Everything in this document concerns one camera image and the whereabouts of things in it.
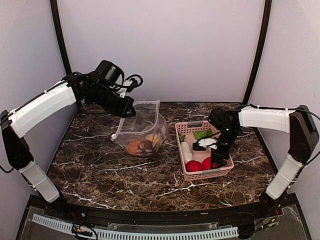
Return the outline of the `red apple toy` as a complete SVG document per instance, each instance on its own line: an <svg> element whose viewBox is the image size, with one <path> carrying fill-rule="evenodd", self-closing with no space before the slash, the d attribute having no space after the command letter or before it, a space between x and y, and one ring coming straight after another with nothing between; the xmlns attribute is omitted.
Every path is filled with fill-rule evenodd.
<svg viewBox="0 0 320 240"><path fill-rule="evenodd" d="M191 160L185 165L185 169L187 172L199 172L203 170L203 165L196 160Z"/></svg>
<svg viewBox="0 0 320 240"><path fill-rule="evenodd" d="M210 170L210 169L216 169L218 168L218 164L217 163L213 163L213 165L211 165L211 157L207 157L203 162L202 162L202 168L203 170Z"/></svg>

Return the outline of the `clear zip top bag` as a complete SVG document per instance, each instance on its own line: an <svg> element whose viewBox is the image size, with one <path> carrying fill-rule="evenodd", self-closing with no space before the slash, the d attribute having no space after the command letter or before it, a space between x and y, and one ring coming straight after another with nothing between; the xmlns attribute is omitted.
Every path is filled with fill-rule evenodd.
<svg viewBox="0 0 320 240"><path fill-rule="evenodd" d="M167 122L160 114L160 105L159 99L156 101L136 101L133 104L136 115L121 118L117 131L111 135L111 140L127 151L130 141L145 141L147 135L158 134L162 138L159 143L160 149L167 137Z"/></svg>

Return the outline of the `orange tangerine toy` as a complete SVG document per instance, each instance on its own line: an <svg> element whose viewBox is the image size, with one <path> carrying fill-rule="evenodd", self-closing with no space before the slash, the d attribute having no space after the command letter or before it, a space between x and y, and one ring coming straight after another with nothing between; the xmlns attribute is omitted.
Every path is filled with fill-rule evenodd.
<svg viewBox="0 0 320 240"><path fill-rule="evenodd" d="M137 156L138 154L140 154L142 152L142 150L140 149L140 144L141 141L138 139L133 139L132 141L130 141L127 145L128 153L133 156Z"/></svg>

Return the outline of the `pink plastic basket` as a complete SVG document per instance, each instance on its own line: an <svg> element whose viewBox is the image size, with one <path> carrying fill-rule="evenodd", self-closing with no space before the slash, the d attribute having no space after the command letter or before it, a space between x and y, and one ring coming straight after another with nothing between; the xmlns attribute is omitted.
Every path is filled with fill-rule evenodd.
<svg viewBox="0 0 320 240"><path fill-rule="evenodd" d="M208 130L211 130L213 134L217 133L218 130L212 126L206 120L200 121L189 121L189 122L177 122L175 124L175 132L176 132L176 140L178 145L178 151L183 171L183 176L185 181L194 181L194 180L204 180L210 178L217 178L226 176L233 168L234 162L231 156L229 156L228 160L225 160L226 165L219 168L209 169L209 170L202 170L202 171L187 171L186 164L182 152L180 135L184 136L184 142L188 143L189 146L192 148L192 143L195 143L196 140L194 138L194 132L196 131L204 131L207 133Z"/></svg>

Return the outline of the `yellow lemon toy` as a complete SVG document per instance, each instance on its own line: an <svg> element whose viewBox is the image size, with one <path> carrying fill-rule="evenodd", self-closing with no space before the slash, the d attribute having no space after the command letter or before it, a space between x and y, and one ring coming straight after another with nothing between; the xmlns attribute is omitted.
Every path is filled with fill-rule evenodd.
<svg viewBox="0 0 320 240"><path fill-rule="evenodd" d="M162 138L161 138L160 135L158 135L158 134L153 134L153 133L148 134L148 135L145 137L145 139L146 139L147 141L152 142L152 143L155 144L155 145L159 144L159 143L162 141Z"/></svg>

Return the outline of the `dark red onion toy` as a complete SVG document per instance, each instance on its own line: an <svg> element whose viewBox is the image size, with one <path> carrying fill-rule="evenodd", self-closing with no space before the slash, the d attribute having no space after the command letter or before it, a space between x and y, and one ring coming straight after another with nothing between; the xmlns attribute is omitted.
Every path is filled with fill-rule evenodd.
<svg viewBox="0 0 320 240"><path fill-rule="evenodd" d="M150 140L143 140L138 145L138 155L142 157L154 155L160 148L159 144L155 144Z"/></svg>

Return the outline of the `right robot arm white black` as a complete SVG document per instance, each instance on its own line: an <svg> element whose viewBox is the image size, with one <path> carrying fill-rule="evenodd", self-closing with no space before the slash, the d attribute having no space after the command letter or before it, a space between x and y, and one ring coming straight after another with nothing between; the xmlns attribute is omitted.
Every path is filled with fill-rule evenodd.
<svg viewBox="0 0 320 240"><path fill-rule="evenodd" d="M229 156L235 141L243 137L242 128L256 128L261 135L266 149L274 158L278 169L275 177L267 181L262 174L265 164L261 159L253 158L253 150L245 154L245 161L240 163L241 170L236 175L234 190L257 199L265 195L255 205L255 213L266 217L275 208L273 200L278 199L286 190L297 193L305 201L315 203L320 198L320 188L312 190L307 186L307 176L302 176L302 183L296 183L298 175L311 160L319 159L320 134L314 122L315 115L305 106L296 108L263 107L238 105L233 109L214 108L207 120L219 130L220 135L212 150L214 160L225 160Z"/></svg>

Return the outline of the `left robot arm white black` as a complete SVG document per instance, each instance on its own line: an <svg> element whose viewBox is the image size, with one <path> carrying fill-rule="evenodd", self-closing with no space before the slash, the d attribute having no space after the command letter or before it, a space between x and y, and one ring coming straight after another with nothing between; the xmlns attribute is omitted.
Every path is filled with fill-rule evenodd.
<svg viewBox="0 0 320 240"><path fill-rule="evenodd" d="M4 149L12 170L21 174L30 186L49 204L60 218L67 218L70 206L64 196L36 162L25 139L27 134L53 115L72 105L89 101L112 116L136 115L134 99L128 94L144 80L139 74L125 76L124 71L108 60L102 60L89 73L72 72L26 103L0 114Z"/></svg>

